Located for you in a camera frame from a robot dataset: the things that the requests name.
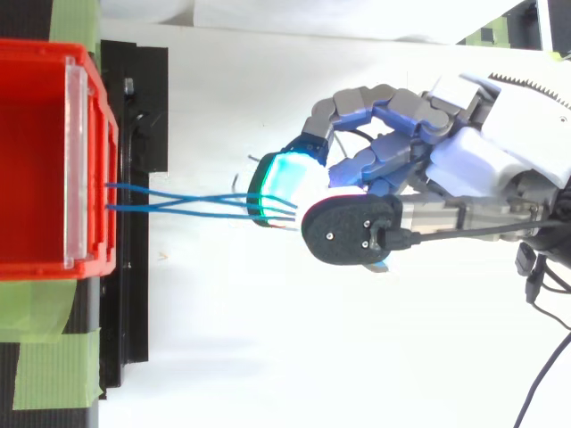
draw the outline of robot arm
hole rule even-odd
[[[327,263],[367,265],[429,239],[420,234],[517,225],[473,235],[524,240],[569,266],[571,224],[561,222],[571,219],[571,111],[529,82],[495,78],[441,78],[422,95],[360,87],[318,102],[282,153],[325,166],[335,131],[378,118],[394,132],[329,170],[330,187],[369,194],[315,204],[302,222],[311,252]],[[406,185],[418,193],[396,196]],[[537,223],[545,220],[559,223]]]

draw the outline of blue cable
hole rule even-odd
[[[170,214],[182,214],[184,216],[194,216],[194,217],[204,217],[204,218],[230,218],[238,220],[261,220],[261,221],[295,221],[295,218],[291,217],[266,217],[266,216],[245,216],[241,214],[215,214],[212,212],[198,212],[198,211],[187,211],[187,210],[172,210],[168,208],[151,208],[148,205],[145,206],[128,206],[128,205],[107,205],[108,210],[116,211],[126,211],[126,212],[165,212]]]
[[[118,205],[122,207],[148,207],[148,208],[162,208],[162,207],[170,207],[173,205],[180,205],[182,203],[189,203],[189,202],[202,202],[202,201],[187,201],[184,199],[178,201],[170,201],[170,202],[161,202],[161,203],[151,203],[149,205]],[[257,203],[243,203],[243,202],[233,202],[233,201],[204,201],[204,202],[211,202],[211,203],[220,203],[223,205],[232,205],[235,207],[241,208],[254,208],[256,210],[264,210],[264,211],[274,211],[278,214],[284,214],[287,216],[295,216],[295,212],[288,211],[288,210],[281,210],[279,208],[271,208],[271,207],[264,207],[260,206]]]
[[[285,199],[278,198],[277,196],[273,196],[271,194],[259,194],[259,193],[230,193],[230,194],[217,194],[213,196],[187,196],[183,194],[174,194],[174,193],[166,193],[166,192],[158,192],[156,190],[147,189],[146,187],[142,187],[140,185],[128,185],[124,183],[107,183],[105,186],[113,188],[113,189],[123,189],[129,190],[131,192],[140,192],[151,194],[153,196],[161,196],[163,198],[171,198],[171,199],[179,199],[185,200],[189,202],[215,202],[220,200],[226,199],[236,199],[236,198],[253,198],[253,199],[270,199],[272,201],[280,202],[290,208],[297,209],[297,205],[286,201]]]

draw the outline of masking tape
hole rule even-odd
[[[99,329],[21,345],[13,410],[87,408],[101,393]]]
[[[0,283],[0,342],[57,342],[76,287],[76,280]]]

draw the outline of red container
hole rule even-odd
[[[114,270],[118,136],[83,46],[0,39],[0,281]]]

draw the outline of black cord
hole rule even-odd
[[[336,142],[339,144],[339,148],[341,149],[341,152],[343,153],[343,156],[345,158],[348,158],[349,155],[347,154],[347,151],[345,150],[345,147],[343,145],[343,143],[341,143],[341,140],[339,139],[339,137],[337,136],[337,134],[334,134],[333,137],[335,138]]]
[[[561,318],[554,316],[552,313],[548,312],[545,309],[540,308],[539,306],[537,306],[535,303],[532,303],[532,306],[534,307],[534,309],[536,309],[537,311],[541,312],[542,314],[548,316],[551,319],[554,319],[555,321],[557,321],[558,323],[560,323],[561,325],[563,325],[563,327],[566,330],[569,330],[571,332],[571,327],[568,326],[567,324],[565,324],[563,322],[563,320],[561,320]]]
[[[548,292],[557,292],[559,294],[570,294],[569,292],[566,292],[565,290],[560,290],[559,288],[549,287],[547,284],[542,284],[542,287],[545,290],[547,290]]]
[[[527,397],[525,397],[524,405],[521,407],[521,410],[519,411],[519,415],[517,416],[514,428],[519,428],[519,426],[521,425],[522,421],[524,420],[525,412],[527,412],[527,409],[529,408],[529,405],[531,404],[532,399],[534,398],[535,391],[537,391],[537,387],[542,382],[547,372],[550,371],[550,368],[551,366],[553,366],[553,363],[555,363],[559,355],[561,355],[561,352],[565,350],[565,348],[569,345],[569,343],[571,343],[571,333],[568,334],[567,337],[563,340],[563,342],[557,347],[557,349],[551,355],[550,359],[548,359],[547,363],[545,363],[545,366],[543,366],[542,371],[539,372],[539,374],[535,378],[532,387],[529,389],[529,392],[527,393]]]
[[[566,283],[565,281],[563,281],[559,275],[557,275],[555,272],[553,272],[551,270],[551,268],[549,266],[547,266],[547,264],[545,265],[545,273],[553,280],[555,281],[563,290],[565,290],[566,292],[571,292],[571,285],[569,285],[568,283]]]
[[[370,143],[372,143],[373,141],[375,141],[375,138],[373,138],[372,136],[370,136],[369,134],[360,131],[358,129],[351,129],[348,131],[344,131],[344,132],[350,132],[351,134],[354,134],[356,136],[360,136],[361,138],[365,138],[367,141],[369,141]]]
[[[419,234],[419,241],[424,243],[426,241],[440,241],[442,239],[453,238],[473,238],[477,236],[506,234],[508,232],[517,232],[518,230],[535,229],[539,227],[559,227],[565,223],[557,220],[543,220],[543,221],[528,221],[525,223],[516,223],[513,225],[485,227],[481,229],[468,229],[468,230],[452,230],[450,232],[436,232],[433,234]]]

